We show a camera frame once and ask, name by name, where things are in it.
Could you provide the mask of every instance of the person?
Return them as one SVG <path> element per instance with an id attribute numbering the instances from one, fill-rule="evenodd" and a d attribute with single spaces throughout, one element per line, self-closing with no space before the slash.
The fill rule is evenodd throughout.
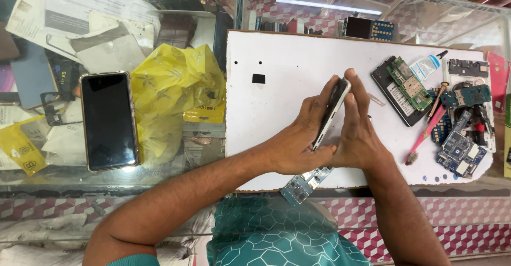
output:
<path id="1" fill-rule="evenodd" d="M 392 154 L 374 132 L 364 85 L 353 68 L 346 70 L 344 77 L 352 88 L 344 99 L 338 145 L 311 150 L 339 79 L 334 75 L 319 95 L 303 100 L 296 120 L 274 137 L 162 182 L 105 217 L 90 238 L 83 265 L 158 265 L 155 245 L 202 208 L 261 174 L 301 174 L 320 166 L 363 170 L 374 195 L 378 229 L 396 265 L 450 265 Z M 213 230 L 219 234 L 208 243 L 211 265 L 370 265 L 309 206 L 284 210 L 285 203 L 275 202 L 277 199 L 255 204 L 247 201 L 253 199 L 225 198 L 219 204 Z M 265 209 L 275 214 L 270 226 L 262 226 L 264 215 L 259 212 Z M 242 232 L 221 234 L 225 230 Z"/>

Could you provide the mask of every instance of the hand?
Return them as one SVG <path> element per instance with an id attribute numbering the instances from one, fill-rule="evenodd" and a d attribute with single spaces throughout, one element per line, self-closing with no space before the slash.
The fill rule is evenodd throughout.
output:
<path id="1" fill-rule="evenodd" d="M 339 77 L 334 75 L 320 95 L 303 100 L 296 120 L 274 137 L 253 147 L 253 155 L 268 172 L 302 174 L 326 165 L 336 150 L 335 145 L 322 146 L 312 151 L 327 104 Z"/>
<path id="2" fill-rule="evenodd" d="M 367 116 L 369 96 L 353 68 L 344 72 L 351 82 L 351 91 L 344 97 L 344 125 L 337 151 L 329 163 L 331 167 L 353 167 L 373 170 L 391 159 L 392 154 L 381 143 Z"/>

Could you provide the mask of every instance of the black phone back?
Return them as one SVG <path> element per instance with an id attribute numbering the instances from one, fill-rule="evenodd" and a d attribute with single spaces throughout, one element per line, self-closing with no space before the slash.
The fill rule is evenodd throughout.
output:
<path id="1" fill-rule="evenodd" d="M 380 87 L 380 90 L 386 96 L 387 100 L 392 104 L 399 117 L 401 117 L 407 126 L 411 127 L 431 111 L 431 104 L 428 105 L 423 112 L 413 108 L 412 104 L 408 102 L 406 97 L 401 93 L 398 85 L 387 71 L 387 66 L 394 60 L 395 56 L 389 57 L 371 72 L 371 77 Z"/>

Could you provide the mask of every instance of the green circuit board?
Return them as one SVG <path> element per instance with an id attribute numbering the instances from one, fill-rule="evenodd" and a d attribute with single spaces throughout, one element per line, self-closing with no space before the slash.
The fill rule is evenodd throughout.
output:
<path id="1" fill-rule="evenodd" d="M 433 101 L 428 91 L 401 57 L 396 58 L 387 66 L 387 71 L 398 85 L 399 90 L 418 111 L 423 112 Z"/>

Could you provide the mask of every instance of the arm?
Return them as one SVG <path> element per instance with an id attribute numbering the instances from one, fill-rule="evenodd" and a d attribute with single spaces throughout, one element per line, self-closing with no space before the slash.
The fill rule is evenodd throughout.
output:
<path id="1" fill-rule="evenodd" d="M 198 210 L 266 172 L 300 174 L 327 164 L 336 146 L 311 151 L 337 76 L 320 95 L 303 101 L 297 119 L 273 138 L 163 182 L 113 211 L 94 230 L 83 265 L 105 265 L 134 255 L 156 256 L 154 245 Z"/>
<path id="2" fill-rule="evenodd" d="M 364 85 L 352 68 L 344 77 L 351 82 L 352 93 L 344 99 L 346 115 L 331 166 L 364 171 L 374 195 L 378 229 L 396 264 L 450 265 L 392 154 L 374 132 L 367 117 L 369 97 Z"/>

